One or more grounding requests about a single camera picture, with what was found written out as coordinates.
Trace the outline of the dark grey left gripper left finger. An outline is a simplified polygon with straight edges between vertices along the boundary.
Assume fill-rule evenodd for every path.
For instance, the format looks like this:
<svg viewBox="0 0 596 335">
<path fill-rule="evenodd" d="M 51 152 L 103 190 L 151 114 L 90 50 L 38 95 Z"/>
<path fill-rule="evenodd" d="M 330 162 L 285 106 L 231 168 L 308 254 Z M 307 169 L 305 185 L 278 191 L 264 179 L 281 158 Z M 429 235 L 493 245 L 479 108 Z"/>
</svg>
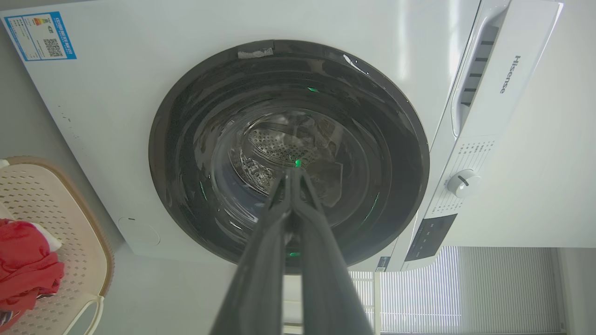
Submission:
<svg viewBox="0 0 596 335">
<path fill-rule="evenodd" d="M 280 335 L 290 170 L 275 181 L 217 314 L 212 335 Z"/>
</svg>

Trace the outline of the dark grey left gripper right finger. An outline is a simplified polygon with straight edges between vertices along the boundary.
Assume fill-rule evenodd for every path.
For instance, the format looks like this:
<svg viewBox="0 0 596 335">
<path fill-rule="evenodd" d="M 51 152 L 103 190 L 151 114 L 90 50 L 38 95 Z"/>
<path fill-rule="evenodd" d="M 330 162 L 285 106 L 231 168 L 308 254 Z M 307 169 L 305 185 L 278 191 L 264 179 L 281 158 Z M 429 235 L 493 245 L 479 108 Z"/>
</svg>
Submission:
<svg viewBox="0 0 596 335">
<path fill-rule="evenodd" d="M 304 333 L 374 333 L 336 238 L 304 169 L 292 170 L 292 220 L 299 235 Z"/>
</svg>

